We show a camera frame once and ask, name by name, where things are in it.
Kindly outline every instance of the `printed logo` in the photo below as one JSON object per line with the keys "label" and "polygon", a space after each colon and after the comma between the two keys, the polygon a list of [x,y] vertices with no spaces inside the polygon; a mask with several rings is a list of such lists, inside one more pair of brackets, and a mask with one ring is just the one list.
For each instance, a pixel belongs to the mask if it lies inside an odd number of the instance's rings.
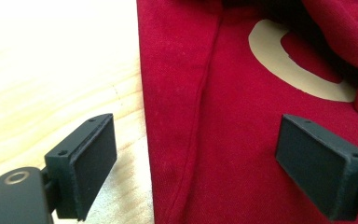
{"label": "printed logo", "polygon": [[279,23],[259,21],[249,34],[252,53],[272,74],[310,95],[325,100],[352,102],[356,90],[346,81],[334,83],[300,67],[284,50],[281,39],[289,30]]}

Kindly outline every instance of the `metal ring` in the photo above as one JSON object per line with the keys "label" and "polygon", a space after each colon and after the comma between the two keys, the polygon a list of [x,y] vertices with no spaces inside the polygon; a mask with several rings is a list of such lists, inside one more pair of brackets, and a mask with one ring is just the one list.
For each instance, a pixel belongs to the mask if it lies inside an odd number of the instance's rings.
{"label": "metal ring", "polygon": [[[16,175],[22,175],[22,177],[12,180],[12,178]],[[22,182],[24,179],[28,178],[29,175],[30,175],[30,173],[28,171],[19,171],[17,173],[14,173],[14,174],[8,176],[5,179],[5,184],[7,184],[7,185],[18,184],[18,183]]]}

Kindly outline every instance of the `seam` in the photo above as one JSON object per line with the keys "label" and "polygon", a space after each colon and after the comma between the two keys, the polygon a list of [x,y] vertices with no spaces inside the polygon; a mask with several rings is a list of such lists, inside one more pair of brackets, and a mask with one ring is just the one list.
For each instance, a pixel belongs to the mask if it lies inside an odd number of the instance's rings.
{"label": "seam", "polygon": [[210,67],[211,67],[211,60],[212,60],[212,56],[213,56],[213,51],[214,51],[214,46],[219,34],[219,28],[220,28],[220,24],[222,21],[222,12],[220,12],[220,14],[217,16],[217,20],[216,20],[216,25],[215,25],[215,30],[214,30],[214,34],[213,34],[213,40],[212,40],[212,48],[208,53],[207,56],[207,60],[206,60],[206,66],[202,75],[202,79],[200,81],[199,87],[197,89],[197,99],[196,99],[196,105],[197,107],[194,110],[194,118],[193,118],[193,122],[192,122],[192,126],[191,126],[191,131],[190,131],[190,141],[188,144],[188,147],[186,148],[186,162],[185,162],[185,168],[184,171],[182,172],[182,176],[180,179],[180,183],[179,183],[179,187],[177,188],[177,191],[174,193],[173,195],[173,202],[171,204],[171,206],[166,210],[165,214],[168,213],[167,216],[165,216],[166,221],[164,223],[173,223],[174,222],[174,217],[173,217],[173,213],[172,213],[172,209],[175,207],[175,205],[178,203],[178,198],[179,198],[179,194],[180,192],[183,190],[184,186],[184,179],[185,179],[185,174],[187,173],[187,170],[189,169],[189,154],[190,154],[190,149],[192,146],[195,146],[197,144],[197,135],[196,132],[198,130],[199,127],[199,123],[196,122],[197,117],[200,115],[200,102],[201,102],[201,98],[202,98],[202,91],[205,87],[205,83],[206,83],[206,79],[207,79],[207,75],[210,71]]}

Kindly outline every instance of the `wooden table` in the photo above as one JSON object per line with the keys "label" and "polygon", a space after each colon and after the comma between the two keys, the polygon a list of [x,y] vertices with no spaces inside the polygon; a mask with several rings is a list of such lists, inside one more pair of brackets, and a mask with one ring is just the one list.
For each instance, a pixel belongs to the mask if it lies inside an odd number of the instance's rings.
{"label": "wooden table", "polygon": [[152,223],[135,0],[0,1],[0,175],[43,168],[104,113],[115,116],[118,159],[86,223]]}

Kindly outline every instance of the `wood grain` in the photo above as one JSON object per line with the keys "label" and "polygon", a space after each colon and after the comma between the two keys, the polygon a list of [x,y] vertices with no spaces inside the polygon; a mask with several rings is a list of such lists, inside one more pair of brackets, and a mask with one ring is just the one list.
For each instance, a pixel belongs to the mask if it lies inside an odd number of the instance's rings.
{"label": "wood grain", "polygon": [[135,0],[31,2],[0,14],[0,175],[43,168],[79,124],[113,113],[118,160],[86,223],[152,223]]}

